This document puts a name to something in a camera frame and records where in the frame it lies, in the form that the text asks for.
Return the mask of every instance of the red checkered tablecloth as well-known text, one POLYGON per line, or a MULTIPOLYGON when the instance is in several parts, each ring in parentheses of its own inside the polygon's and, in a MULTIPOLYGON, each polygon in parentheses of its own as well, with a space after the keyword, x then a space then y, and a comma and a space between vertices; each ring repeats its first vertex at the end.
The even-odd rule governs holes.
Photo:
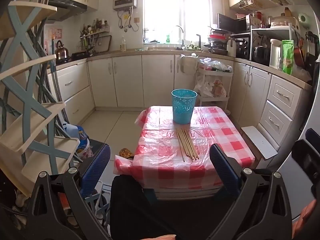
POLYGON ((172 121, 172 106, 152 106, 141 112, 136 124, 142 127, 142 132, 134 159, 116 155, 114 173, 132 175, 145 188, 201 189, 221 184, 209 158, 214 143, 242 167, 249 167, 254 161, 237 129, 216 106, 195 107, 189 125, 172 121), (199 160, 184 156, 183 162, 177 127, 190 128, 199 160))

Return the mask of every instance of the chopsticks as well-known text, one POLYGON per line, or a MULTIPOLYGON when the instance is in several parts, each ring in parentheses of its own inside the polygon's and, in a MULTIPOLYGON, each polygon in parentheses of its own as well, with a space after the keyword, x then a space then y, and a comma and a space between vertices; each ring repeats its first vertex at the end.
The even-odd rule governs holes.
POLYGON ((176 129, 179 141, 179 147, 182 155, 182 159, 184 160, 181 145, 187 157, 190 157, 192 160, 199 159, 199 156, 196 152, 196 148, 192 143, 189 130, 176 129))

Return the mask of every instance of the faucet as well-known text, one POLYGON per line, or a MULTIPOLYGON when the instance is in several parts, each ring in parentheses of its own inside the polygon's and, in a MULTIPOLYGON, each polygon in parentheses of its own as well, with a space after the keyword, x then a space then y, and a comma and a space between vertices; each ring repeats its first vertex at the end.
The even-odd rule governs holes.
POLYGON ((184 31, 180 25, 176 25, 175 27, 179 27, 180 30, 182 31, 182 46, 181 49, 184 50, 184 31))

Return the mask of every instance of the floor tile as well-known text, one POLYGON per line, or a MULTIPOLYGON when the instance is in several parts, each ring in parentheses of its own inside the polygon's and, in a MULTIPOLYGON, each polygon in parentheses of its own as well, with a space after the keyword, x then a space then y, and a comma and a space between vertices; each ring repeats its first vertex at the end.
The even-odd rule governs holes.
POLYGON ((134 124, 140 112, 123 113, 116 125, 112 129, 105 143, 110 146, 111 159, 115 159, 115 155, 119 155, 122 148, 135 152, 140 138, 141 128, 134 124))
POLYGON ((121 114, 121 111, 94 111, 81 126, 91 139, 104 142, 121 114))

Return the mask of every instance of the dish soap bottle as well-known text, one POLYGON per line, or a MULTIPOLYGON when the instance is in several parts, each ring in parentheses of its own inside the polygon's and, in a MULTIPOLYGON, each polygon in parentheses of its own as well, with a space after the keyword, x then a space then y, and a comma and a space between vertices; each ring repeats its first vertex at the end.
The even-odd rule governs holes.
POLYGON ((124 38, 124 36, 122 36, 121 45, 120 45, 120 50, 121 50, 121 52, 126 52, 126 51, 127 51, 127 47, 126 47, 126 44, 125 44, 125 38, 124 38))

